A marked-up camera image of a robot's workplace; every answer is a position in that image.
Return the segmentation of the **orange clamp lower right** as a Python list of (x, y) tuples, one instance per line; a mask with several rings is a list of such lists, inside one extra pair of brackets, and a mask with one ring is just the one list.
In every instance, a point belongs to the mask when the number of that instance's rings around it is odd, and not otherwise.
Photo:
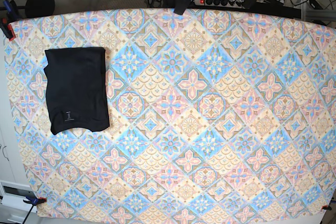
[(322, 210), (332, 210), (332, 207), (331, 206), (323, 206)]

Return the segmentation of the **black T-shirt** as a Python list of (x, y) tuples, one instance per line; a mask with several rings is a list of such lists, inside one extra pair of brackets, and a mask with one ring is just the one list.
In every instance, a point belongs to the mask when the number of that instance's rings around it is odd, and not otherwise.
[(105, 49), (48, 49), (44, 68), (46, 104), (53, 135), (83, 128), (100, 132), (110, 126)]

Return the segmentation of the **white cabinet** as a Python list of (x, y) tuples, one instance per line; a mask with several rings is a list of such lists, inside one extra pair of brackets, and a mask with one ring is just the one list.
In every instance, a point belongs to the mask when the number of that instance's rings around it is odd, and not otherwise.
[(19, 154), (8, 97), (4, 57), (4, 38), (1, 35), (1, 196), (6, 198), (4, 186), (10, 187), (11, 191), (31, 189)]

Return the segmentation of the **patterned tablecloth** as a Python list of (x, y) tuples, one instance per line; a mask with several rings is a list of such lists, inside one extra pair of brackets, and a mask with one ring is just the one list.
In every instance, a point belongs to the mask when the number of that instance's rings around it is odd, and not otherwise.
[[(41, 217), (256, 223), (335, 191), (335, 30), (219, 10), (26, 19), (4, 40), (8, 96)], [(48, 49), (105, 49), (110, 126), (53, 135)]]

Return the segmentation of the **blue clamp upper left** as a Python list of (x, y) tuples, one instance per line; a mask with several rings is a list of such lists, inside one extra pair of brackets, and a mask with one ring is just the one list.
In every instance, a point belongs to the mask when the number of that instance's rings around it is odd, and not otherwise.
[(21, 16), (19, 14), (18, 6), (14, 0), (4, 0), (3, 4), (4, 6), (1, 7), (1, 11), (6, 11), (7, 17), (1, 18), (1, 31), (9, 41), (12, 41), (16, 38), (16, 36), (11, 23), (20, 20)]

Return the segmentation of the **blue clamp lower left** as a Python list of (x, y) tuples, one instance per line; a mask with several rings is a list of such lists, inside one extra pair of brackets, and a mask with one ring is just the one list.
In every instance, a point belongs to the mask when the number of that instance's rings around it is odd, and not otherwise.
[(43, 198), (43, 197), (40, 197), (40, 198), (36, 198), (36, 197), (28, 197), (26, 196), (26, 199), (23, 199), (23, 202), (26, 203), (26, 204), (29, 204), (31, 205), (31, 208), (29, 210), (29, 212), (27, 213), (24, 221), (23, 221), (23, 224), (25, 224), (27, 218), (29, 217), (32, 209), (40, 204), (43, 204), (43, 203), (46, 203), (47, 202), (47, 199), (46, 198)]

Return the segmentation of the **black round stool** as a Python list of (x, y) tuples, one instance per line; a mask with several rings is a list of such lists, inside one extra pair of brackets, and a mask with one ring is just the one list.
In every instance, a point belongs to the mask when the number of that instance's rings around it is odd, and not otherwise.
[(25, 15), (27, 18), (38, 18), (53, 15), (55, 0), (27, 0)]

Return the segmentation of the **white power strip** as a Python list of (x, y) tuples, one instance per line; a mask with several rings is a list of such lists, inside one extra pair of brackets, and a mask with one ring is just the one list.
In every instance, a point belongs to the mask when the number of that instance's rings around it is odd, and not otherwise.
[(243, 8), (245, 0), (194, 0), (196, 6)]

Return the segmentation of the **blue clamp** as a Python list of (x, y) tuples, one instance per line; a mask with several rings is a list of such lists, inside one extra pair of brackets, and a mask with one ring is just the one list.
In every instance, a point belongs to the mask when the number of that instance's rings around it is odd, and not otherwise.
[(28, 197), (26, 196), (26, 199), (23, 199), (23, 202), (26, 203), (26, 204), (29, 204), (31, 205), (31, 208), (29, 210), (29, 212), (27, 213), (24, 221), (23, 221), (23, 224), (25, 224), (27, 218), (29, 217), (32, 209), (40, 204), (43, 204), (43, 203), (46, 203), (47, 202), (47, 199), (46, 198), (43, 198), (43, 197), (40, 197), (40, 198), (36, 198), (36, 197)]
[(12, 41), (16, 38), (16, 36), (11, 23), (20, 20), (21, 16), (19, 14), (18, 6), (14, 0), (4, 0), (3, 4), (4, 6), (1, 7), (1, 11), (6, 11), (7, 17), (1, 18), (1, 31), (9, 41)]

